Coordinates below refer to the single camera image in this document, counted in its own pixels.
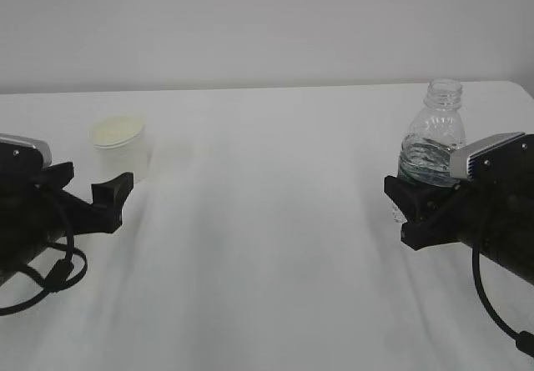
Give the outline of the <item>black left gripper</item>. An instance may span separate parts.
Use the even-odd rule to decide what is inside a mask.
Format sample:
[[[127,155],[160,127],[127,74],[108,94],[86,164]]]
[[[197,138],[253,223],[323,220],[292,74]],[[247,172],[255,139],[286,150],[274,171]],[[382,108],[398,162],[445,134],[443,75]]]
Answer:
[[[63,189],[74,178],[72,162],[43,166],[35,149],[1,143],[1,278],[10,279],[44,250],[56,248],[80,254],[67,235],[114,233],[123,223],[123,206],[134,188],[126,172],[105,183],[91,185],[87,203]]]

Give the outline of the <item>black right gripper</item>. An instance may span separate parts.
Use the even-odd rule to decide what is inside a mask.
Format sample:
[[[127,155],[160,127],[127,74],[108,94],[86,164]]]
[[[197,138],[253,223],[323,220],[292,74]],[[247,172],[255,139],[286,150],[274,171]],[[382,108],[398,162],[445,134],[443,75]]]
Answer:
[[[414,250],[448,243],[471,247],[533,281],[533,136],[476,160],[474,178],[450,188],[386,176],[384,193],[406,222],[400,240]]]

